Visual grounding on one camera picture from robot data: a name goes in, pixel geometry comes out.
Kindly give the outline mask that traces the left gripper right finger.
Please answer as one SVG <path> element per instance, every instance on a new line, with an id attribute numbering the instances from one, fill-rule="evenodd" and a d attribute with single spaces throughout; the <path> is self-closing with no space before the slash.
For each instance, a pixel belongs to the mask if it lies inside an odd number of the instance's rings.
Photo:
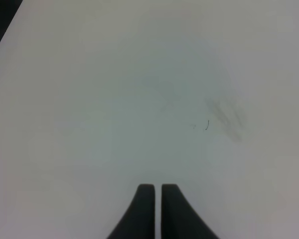
<path id="1" fill-rule="evenodd" d="M 218 238 L 191 207 L 176 184 L 163 184 L 161 192 L 161 238 Z"/>

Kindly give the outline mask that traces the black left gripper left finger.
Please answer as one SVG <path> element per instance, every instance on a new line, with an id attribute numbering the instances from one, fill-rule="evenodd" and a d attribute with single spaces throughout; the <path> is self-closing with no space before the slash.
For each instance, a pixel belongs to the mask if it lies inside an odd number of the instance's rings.
<path id="1" fill-rule="evenodd" d="M 155 238 L 155 189 L 152 184 L 140 184 L 109 239 Z"/>

